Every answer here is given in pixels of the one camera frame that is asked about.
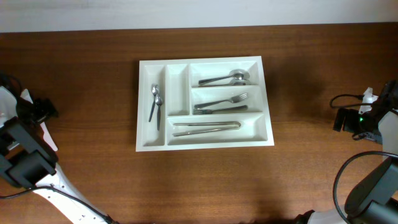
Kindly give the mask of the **metal knife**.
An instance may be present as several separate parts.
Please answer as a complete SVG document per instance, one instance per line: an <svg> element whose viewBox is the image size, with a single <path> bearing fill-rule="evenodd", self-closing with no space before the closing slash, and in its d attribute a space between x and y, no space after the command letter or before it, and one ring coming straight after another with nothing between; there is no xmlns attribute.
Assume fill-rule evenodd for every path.
<svg viewBox="0 0 398 224"><path fill-rule="evenodd" d="M238 121L222 121L222 122L208 122L208 123L174 123L174 126L234 126L241 127Z"/></svg>
<svg viewBox="0 0 398 224"><path fill-rule="evenodd" d="M239 129L239 128L240 128L240 126L228 126L225 128L213 128L213 129L185 131L182 133L173 133L172 136L173 137L181 137L181 136L189 136L189 135L195 135L195 134L213 133L213 132L218 132L218 131L235 130L235 129Z"/></svg>

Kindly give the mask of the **metal fork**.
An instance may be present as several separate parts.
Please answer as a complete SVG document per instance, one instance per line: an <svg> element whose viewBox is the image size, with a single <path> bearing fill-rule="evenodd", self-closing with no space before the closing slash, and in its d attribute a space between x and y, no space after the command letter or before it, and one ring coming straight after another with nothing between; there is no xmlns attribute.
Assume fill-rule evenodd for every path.
<svg viewBox="0 0 398 224"><path fill-rule="evenodd" d="M219 100L219 101L213 101L213 102L209 102L209 103L197 104L197 105L194 105L194 108L195 109L202 109L202 108L206 108L206 107L217 105L219 103L224 103L224 102L239 103L241 101L244 101L247 98L249 98L249 94L248 93L243 93L243 94L228 98L226 100Z"/></svg>
<svg viewBox="0 0 398 224"><path fill-rule="evenodd" d="M243 106L235 106L235 107L230 107L230 108L221 108L221 109L207 109L207 110L199 110L199 109L194 109L193 110L193 115L200 115L200 114L214 114L217 112L225 112L225 111L239 111L239 110L247 110L248 105L243 105Z"/></svg>

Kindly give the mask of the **white plastic knife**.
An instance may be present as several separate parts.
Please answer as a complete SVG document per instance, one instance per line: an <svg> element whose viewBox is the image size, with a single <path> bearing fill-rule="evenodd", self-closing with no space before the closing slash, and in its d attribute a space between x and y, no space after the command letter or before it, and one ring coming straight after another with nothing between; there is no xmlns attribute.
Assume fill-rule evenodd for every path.
<svg viewBox="0 0 398 224"><path fill-rule="evenodd" d="M52 137L51 137L51 135L50 135L50 133L49 133L49 131L48 131L48 129L47 129L47 126L46 126L45 122L41 123L41 124L40 124L40 127L42 128L42 131L43 131L43 139L44 139L44 141L45 141L54 151L58 151L58 147L57 147L57 145L55 144L55 142L53 141L53 139L52 139Z"/></svg>

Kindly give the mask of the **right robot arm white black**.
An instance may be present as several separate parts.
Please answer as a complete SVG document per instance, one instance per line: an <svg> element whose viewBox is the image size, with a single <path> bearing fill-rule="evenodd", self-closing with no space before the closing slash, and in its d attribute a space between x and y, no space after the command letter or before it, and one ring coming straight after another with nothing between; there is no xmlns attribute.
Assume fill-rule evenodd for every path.
<svg viewBox="0 0 398 224"><path fill-rule="evenodd" d="M397 80L388 81L379 95L368 88L355 97L358 104L330 104L338 110L333 129L351 133L355 141L375 142L383 149L361 152L345 161L333 183L334 209L310 210L298 215L294 223L397 223L397 200L393 198L397 192ZM354 160L373 155L383 156L384 160L352 189L341 207L337 190L343 171Z"/></svg>

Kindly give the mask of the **small teaspoon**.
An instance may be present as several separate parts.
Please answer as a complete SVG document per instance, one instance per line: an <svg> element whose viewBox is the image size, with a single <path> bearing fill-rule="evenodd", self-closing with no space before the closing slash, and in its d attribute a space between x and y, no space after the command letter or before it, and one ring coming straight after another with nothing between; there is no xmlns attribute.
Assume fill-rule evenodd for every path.
<svg viewBox="0 0 398 224"><path fill-rule="evenodd" d="M152 102L152 106L151 106L151 109L150 109L149 122L151 122L151 120L152 120L152 116L153 116L153 112L154 112L154 108L155 108L155 97L160 92L158 84L152 84L151 92L152 92L152 94L154 96L154 100Z"/></svg>
<svg viewBox="0 0 398 224"><path fill-rule="evenodd" d="M155 104L157 105L157 130L160 130L160 123L161 123L161 106L163 105L164 100L161 95L158 93L155 96Z"/></svg>

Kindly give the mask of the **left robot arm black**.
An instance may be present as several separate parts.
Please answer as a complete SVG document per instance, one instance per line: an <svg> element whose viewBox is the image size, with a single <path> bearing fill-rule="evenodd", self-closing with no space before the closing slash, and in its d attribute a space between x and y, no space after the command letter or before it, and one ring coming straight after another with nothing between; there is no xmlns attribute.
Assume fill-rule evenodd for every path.
<svg viewBox="0 0 398 224"><path fill-rule="evenodd" d="M1 74L1 178L22 191L33 192L72 223L114 223L67 179L45 122L58 115L52 102L33 98L11 75Z"/></svg>

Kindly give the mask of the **large metal spoon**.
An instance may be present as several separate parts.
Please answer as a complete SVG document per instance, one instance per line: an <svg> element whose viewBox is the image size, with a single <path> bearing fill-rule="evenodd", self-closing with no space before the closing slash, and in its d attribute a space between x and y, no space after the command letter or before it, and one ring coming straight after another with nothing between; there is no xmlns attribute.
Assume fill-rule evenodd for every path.
<svg viewBox="0 0 398 224"><path fill-rule="evenodd" d="M220 85L200 85L200 87L215 87L215 86L244 86L244 85L251 85L251 82L247 79L243 80L231 80L227 84L220 84Z"/></svg>
<svg viewBox="0 0 398 224"><path fill-rule="evenodd" d="M204 80L199 80L198 84L200 86L211 83L211 82L217 82L223 79L227 79L227 78L233 78L233 79L237 79L237 80L245 80L250 78L250 74L248 71L243 70L243 69L235 69L229 72L228 75L223 76L223 77L216 77L216 78L208 78L208 79L204 79Z"/></svg>

